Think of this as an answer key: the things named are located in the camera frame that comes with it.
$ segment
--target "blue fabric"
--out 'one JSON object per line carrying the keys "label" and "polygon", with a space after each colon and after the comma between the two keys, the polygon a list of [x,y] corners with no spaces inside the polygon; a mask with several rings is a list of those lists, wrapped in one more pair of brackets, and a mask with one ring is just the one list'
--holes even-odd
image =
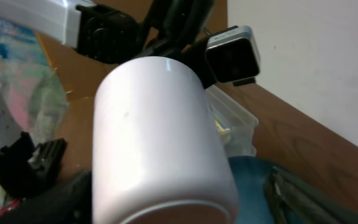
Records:
{"label": "blue fabric", "polygon": [[[264,184],[272,167],[278,165],[251,156],[232,157],[229,164],[240,198],[240,211],[235,224],[274,224],[265,199]],[[294,211],[287,210],[285,213],[289,223],[304,223]]]}

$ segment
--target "plastic container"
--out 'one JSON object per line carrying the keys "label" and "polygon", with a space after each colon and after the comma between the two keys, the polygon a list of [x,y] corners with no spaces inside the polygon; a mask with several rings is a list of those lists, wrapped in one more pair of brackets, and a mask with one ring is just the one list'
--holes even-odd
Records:
{"label": "plastic container", "polygon": [[227,157],[255,156],[252,137],[258,119],[218,87],[206,92]]}

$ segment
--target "wooden table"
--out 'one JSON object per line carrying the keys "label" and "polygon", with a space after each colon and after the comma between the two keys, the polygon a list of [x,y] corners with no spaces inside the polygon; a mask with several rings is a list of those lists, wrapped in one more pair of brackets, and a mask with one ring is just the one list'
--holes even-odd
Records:
{"label": "wooden table", "polygon": [[[151,0],[99,0],[123,10],[138,21]],[[227,26],[226,0],[216,0],[207,24],[211,32]],[[103,77],[114,67],[77,55],[46,37],[40,37],[49,61],[66,89],[70,108],[57,133],[68,142],[59,179],[65,180],[92,165],[93,96]],[[254,146],[257,156],[290,169],[309,184],[358,212],[358,147],[325,128],[258,85],[223,91],[256,115]]]}
{"label": "wooden table", "polygon": [[358,212],[358,147],[262,87],[219,84],[256,115],[257,156],[276,162]]}

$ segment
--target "cable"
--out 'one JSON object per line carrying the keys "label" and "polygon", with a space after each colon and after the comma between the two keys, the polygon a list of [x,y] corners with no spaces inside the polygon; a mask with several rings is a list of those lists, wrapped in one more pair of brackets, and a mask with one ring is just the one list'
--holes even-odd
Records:
{"label": "cable", "polygon": [[206,27],[204,27],[203,31],[206,35],[211,35],[210,31]]}

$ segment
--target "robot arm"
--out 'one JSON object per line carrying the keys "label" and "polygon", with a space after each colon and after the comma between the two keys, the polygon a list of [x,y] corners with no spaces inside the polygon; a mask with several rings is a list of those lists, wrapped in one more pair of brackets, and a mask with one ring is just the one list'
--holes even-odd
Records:
{"label": "robot arm", "polygon": [[0,0],[0,17],[77,48],[81,20],[77,6],[91,7],[95,3],[87,0]]}
{"label": "robot arm", "polygon": [[[138,24],[90,1],[0,0],[1,17],[79,54],[104,63],[130,61],[103,81],[96,96],[95,223],[221,224],[237,215],[236,187],[203,89],[216,80],[254,77],[259,57],[252,33],[241,27],[208,36],[182,52],[195,41],[214,1],[178,2],[155,0]],[[152,26],[160,30],[158,39],[141,52]],[[223,61],[229,69],[211,67],[206,60]],[[254,66],[251,72],[244,61]],[[3,111],[10,118],[0,94]],[[11,133],[6,128],[0,135],[0,150],[19,138],[20,128],[13,126]]]}

